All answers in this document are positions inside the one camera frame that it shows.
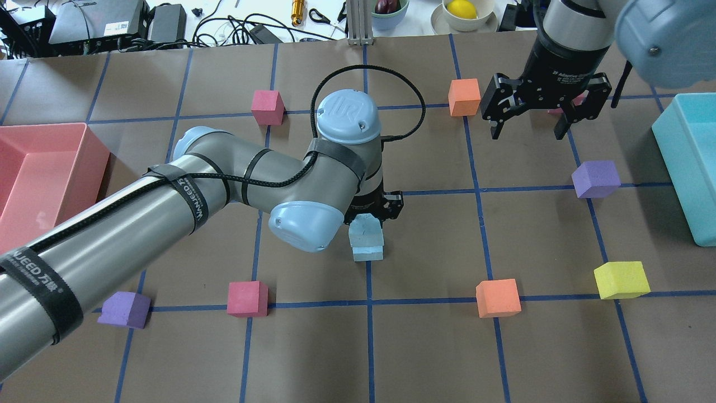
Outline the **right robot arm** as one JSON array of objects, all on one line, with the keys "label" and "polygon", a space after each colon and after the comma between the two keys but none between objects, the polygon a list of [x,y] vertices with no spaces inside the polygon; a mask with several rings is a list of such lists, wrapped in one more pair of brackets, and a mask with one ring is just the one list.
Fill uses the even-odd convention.
[{"label": "right robot arm", "polygon": [[494,74],[480,106],[497,139],[504,123],[529,110],[562,110],[553,130],[597,118],[612,97],[602,59],[616,44],[631,71],[649,85],[685,88],[714,79],[713,1],[552,1],[544,15],[533,2],[537,37],[521,76]]}]

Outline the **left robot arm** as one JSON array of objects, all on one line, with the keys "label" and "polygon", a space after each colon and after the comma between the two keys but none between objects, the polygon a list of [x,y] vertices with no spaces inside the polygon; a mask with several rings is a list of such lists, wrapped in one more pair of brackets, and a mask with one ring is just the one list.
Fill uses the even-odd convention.
[{"label": "left robot arm", "polygon": [[302,159],[197,126],[170,163],[28,244],[2,255],[2,379],[58,344],[85,314],[230,202],[269,214],[276,237],[326,249],[365,195],[383,184],[381,122],[368,94],[327,95]]}]

